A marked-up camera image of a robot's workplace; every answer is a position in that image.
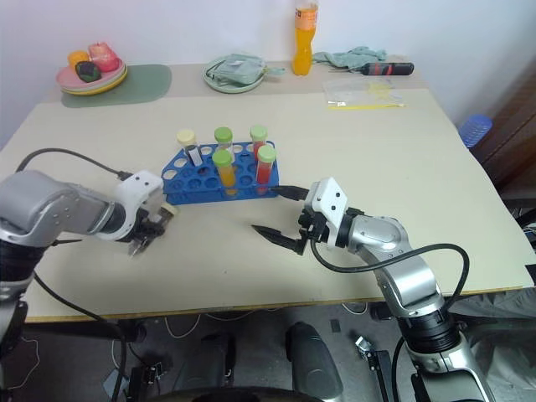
light blue cloth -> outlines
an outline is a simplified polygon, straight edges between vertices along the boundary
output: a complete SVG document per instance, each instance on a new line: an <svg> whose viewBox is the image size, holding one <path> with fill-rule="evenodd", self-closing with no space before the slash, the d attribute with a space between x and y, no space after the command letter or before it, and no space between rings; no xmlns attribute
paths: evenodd
<svg viewBox="0 0 536 402"><path fill-rule="evenodd" d="M367 63L378 63L387 58L385 50L374 52L367 46L358 46L347 53L318 52L312 56L315 63L331 64L333 67L358 69Z"/></svg>

pink plate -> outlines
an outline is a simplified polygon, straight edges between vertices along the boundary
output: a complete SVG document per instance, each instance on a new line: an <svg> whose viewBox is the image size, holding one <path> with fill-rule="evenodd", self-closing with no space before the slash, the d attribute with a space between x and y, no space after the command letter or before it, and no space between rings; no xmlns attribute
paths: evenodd
<svg viewBox="0 0 536 402"><path fill-rule="evenodd" d="M92 87L98 85L101 86L106 82L111 82L116 79L121 72L125 69L125 63L121 60L121 64L117 67L116 70L108 71L107 73L101 73L101 78L93 82L84 82L78 75L69 67L64 67L56 75L56 82L63 88L70 90L83 90L91 89Z"/></svg>

white wall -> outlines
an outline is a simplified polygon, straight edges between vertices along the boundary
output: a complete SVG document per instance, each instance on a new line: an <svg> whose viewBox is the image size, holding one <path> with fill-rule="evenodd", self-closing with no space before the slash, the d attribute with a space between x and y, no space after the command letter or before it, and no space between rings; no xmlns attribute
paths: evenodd
<svg viewBox="0 0 536 402"><path fill-rule="evenodd" d="M292 0L0 2L0 147L67 54L97 40L132 64L203 63L236 50L292 56ZM314 49L367 45L408 55L457 123L492 114L534 65L535 21L533 0L321 0Z"/></svg>

white test tube cap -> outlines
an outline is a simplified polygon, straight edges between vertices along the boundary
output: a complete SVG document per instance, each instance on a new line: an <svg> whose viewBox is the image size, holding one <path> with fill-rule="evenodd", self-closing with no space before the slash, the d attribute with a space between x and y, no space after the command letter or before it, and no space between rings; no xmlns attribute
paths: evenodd
<svg viewBox="0 0 536 402"><path fill-rule="evenodd" d="M196 145L195 132L193 130L184 129L177 133L177 141L183 146Z"/></svg>

white cable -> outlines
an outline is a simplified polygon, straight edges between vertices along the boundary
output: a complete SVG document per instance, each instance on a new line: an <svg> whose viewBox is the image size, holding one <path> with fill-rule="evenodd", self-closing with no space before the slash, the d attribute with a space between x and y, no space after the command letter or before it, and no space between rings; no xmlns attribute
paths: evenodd
<svg viewBox="0 0 536 402"><path fill-rule="evenodd" d="M362 312L355 312L354 310L352 310L350 307L348 307L346 304L344 303L341 303L341 306L344 307L344 310L346 310L347 312L349 312L350 314L353 314L354 316L362 316L365 312L367 312L367 310L369 309L369 304L368 303L365 303L365 308L363 309Z"/></svg>
<svg viewBox="0 0 536 402"><path fill-rule="evenodd" d="M119 369L119 364L117 364L116 355L114 354L114 342L116 340L111 340L111 361L114 362L114 366L116 366L116 369Z"/></svg>
<svg viewBox="0 0 536 402"><path fill-rule="evenodd" d="M210 317L210 318L212 318L213 320L216 320L216 321L238 321L238 320L241 320L244 317L249 316L250 314L253 314L254 312L256 312L256 310L251 310L250 312L247 312L246 314L242 314L241 316L238 316L238 317L235 317L235 318L220 318L220 317L213 316L212 314L208 314L208 313L206 313L205 316Z"/></svg>
<svg viewBox="0 0 536 402"><path fill-rule="evenodd" d="M22 388L26 382L28 381L28 379L30 378L30 374L34 372L34 370L37 368L37 366L39 366L39 363L41 363L41 360L39 359L39 343L37 342L37 339L26 339L24 337L21 337L21 339L25 342L28 342L28 343L31 343L31 342L35 342L35 357L37 358L37 362L35 363L35 365L30 369L30 371L28 371L28 374L26 374L26 378L24 378L24 381L20 384L20 385L16 385L14 387L9 387L8 389L18 389L18 388Z"/></svg>
<svg viewBox="0 0 536 402"><path fill-rule="evenodd" d="M192 333L195 328L197 328L199 324L199 320L201 319L201 314L198 315L198 319L195 321L195 324L182 335L175 335L172 332L171 328L169 327L169 323L167 319L168 319L167 317L164 317L164 323L166 324L166 328L168 329L167 332L169 333L169 336L174 339L183 339L187 337L190 333Z"/></svg>

